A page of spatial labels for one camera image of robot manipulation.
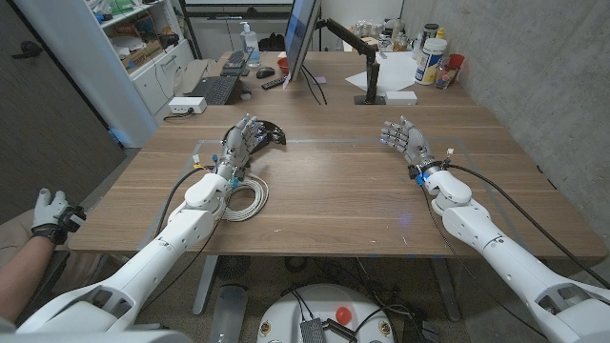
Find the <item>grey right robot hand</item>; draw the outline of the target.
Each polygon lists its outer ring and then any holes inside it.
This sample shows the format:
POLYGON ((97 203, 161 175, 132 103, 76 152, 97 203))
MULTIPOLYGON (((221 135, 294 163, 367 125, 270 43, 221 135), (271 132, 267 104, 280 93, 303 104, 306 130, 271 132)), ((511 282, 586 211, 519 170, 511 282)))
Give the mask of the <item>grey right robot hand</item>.
POLYGON ((403 116, 400 122, 385 121, 381 129, 380 142, 403 155, 410 177, 429 177, 440 171, 441 162, 436 160, 427 139, 416 126, 403 116))

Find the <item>person's white gloved hand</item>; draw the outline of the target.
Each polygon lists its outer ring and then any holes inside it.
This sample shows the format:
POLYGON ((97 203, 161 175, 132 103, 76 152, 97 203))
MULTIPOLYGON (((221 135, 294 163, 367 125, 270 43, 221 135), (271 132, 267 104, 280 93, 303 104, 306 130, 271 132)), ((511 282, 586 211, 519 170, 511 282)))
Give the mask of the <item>person's white gloved hand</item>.
POLYGON ((31 233, 33 237, 48 238, 54 245, 62 245, 68 238, 67 230, 59 225, 61 214, 68 207, 66 195, 57 191, 51 197, 51 191, 43 188, 39 191, 34 206, 31 233))

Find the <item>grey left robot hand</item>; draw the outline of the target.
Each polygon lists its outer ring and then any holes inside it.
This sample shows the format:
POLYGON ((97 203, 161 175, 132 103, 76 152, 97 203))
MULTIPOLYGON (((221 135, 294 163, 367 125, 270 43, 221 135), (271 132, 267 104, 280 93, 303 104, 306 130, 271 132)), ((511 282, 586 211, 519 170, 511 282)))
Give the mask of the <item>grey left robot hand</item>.
POLYGON ((228 130, 215 173, 226 180, 241 177, 252 155, 263 147, 265 136, 262 121, 247 114, 228 130))

